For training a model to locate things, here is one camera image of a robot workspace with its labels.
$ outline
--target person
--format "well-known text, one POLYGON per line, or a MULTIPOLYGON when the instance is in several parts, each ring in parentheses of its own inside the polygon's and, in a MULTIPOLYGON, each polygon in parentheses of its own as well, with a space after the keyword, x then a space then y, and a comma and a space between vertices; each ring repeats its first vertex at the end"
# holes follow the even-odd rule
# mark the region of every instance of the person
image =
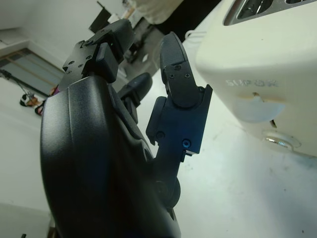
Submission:
POLYGON ((220 0, 128 0, 143 17, 162 32, 173 31, 183 42, 220 0))

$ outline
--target white table surface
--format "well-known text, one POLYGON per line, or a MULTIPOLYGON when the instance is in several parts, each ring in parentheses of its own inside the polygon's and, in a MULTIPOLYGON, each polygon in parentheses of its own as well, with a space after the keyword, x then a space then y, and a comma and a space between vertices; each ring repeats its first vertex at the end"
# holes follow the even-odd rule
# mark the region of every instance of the white table surface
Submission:
MULTIPOLYGON (((208 29, 215 11, 197 30, 208 29)), ((184 43, 196 84, 205 86, 194 64, 198 46, 184 43)), ((166 96, 159 71, 137 108, 144 135, 158 96, 166 96)), ((157 149, 151 145, 154 155, 157 149)), ((242 128, 216 92, 201 152, 185 157, 178 178, 182 191, 175 213, 183 238, 317 237, 316 159, 268 149, 242 128)))

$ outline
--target white wall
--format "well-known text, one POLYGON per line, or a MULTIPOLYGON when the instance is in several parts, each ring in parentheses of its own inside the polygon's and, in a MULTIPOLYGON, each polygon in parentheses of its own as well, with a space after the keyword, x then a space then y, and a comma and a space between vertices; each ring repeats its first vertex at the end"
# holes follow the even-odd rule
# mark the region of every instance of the white wall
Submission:
MULTIPOLYGON (((123 14, 120 0, 101 0, 111 13, 123 14)), ((88 29, 101 7, 95 0, 43 0, 22 27, 30 39, 29 49, 61 67, 74 45, 90 38, 88 29)))
POLYGON ((0 203, 49 211, 40 169, 41 118, 0 78, 0 203))
POLYGON ((0 30, 21 27, 39 0, 0 1, 0 30))

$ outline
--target black screw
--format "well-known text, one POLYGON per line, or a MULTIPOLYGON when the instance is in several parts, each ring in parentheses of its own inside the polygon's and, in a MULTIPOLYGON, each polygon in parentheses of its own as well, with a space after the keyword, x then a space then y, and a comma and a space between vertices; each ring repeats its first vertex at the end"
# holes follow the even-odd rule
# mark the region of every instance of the black screw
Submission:
POLYGON ((159 131, 159 132, 157 133, 157 139, 161 139, 161 138, 164 138, 164 137, 165 137, 164 132, 159 131))
POLYGON ((182 66, 180 64, 177 64, 174 66, 174 69, 175 70, 181 70, 182 66))
POLYGON ((183 140, 183 147, 184 148, 189 148, 191 146, 190 140, 183 140))

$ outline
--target black cable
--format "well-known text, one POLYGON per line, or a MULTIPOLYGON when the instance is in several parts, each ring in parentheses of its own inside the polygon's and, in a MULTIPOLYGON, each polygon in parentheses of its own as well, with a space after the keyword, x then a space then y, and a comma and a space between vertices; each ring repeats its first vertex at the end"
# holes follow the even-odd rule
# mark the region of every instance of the black cable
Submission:
POLYGON ((97 1, 97 3, 98 3, 103 9, 105 8, 99 1, 97 1))
POLYGON ((25 91, 25 89, 21 86, 21 84, 19 83, 19 81, 16 80, 16 79, 12 76, 11 73, 9 73, 8 71, 2 70, 2 69, 0 69, 0 73, 1 73, 4 77, 6 77, 6 78, 8 78, 8 79, 13 79, 13 80, 17 83, 17 85, 20 86, 20 88, 21 88, 22 91, 26 94, 26 96, 29 98, 29 100, 32 101, 31 95, 34 95, 34 94, 31 94, 29 91, 25 91))

